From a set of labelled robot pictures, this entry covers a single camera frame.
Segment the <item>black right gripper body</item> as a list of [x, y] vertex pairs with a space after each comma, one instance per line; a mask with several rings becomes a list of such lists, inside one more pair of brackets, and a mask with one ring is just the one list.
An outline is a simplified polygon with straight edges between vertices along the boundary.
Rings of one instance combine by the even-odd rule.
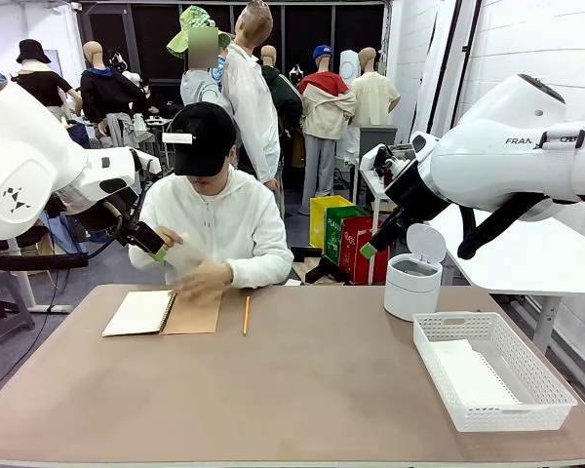
[[449, 206], [435, 194], [419, 173], [418, 161], [412, 160], [385, 189], [396, 209], [385, 220], [385, 227], [407, 229], [410, 225], [433, 219]]

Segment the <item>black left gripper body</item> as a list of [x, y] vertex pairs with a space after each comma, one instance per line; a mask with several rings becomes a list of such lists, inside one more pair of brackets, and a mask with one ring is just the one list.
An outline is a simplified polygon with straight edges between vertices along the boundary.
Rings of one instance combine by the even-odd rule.
[[77, 214], [75, 219], [89, 232], [114, 232], [118, 225], [122, 228], [128, 226], [137, 199], [134, 190], [127, 187], [95, 202], [90, 208]]

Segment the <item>person's right hand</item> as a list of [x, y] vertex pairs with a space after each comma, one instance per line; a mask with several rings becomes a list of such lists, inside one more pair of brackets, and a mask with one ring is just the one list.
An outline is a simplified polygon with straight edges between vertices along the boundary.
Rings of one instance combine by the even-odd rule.
[[156, 227], [155, 232], [164, 241], [164, 244], [168, 249], [175, 245], [182, 245], [184, 243], [182, 237], [168, 227]]

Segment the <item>person's left hand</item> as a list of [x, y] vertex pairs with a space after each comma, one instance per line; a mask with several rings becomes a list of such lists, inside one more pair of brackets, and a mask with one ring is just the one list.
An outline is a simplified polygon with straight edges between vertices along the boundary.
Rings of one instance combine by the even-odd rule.
[[233, 281], [227, 263], [204, 261], [173, 287], [173, 291], [191, 300], [210, 300], [223, 294]]

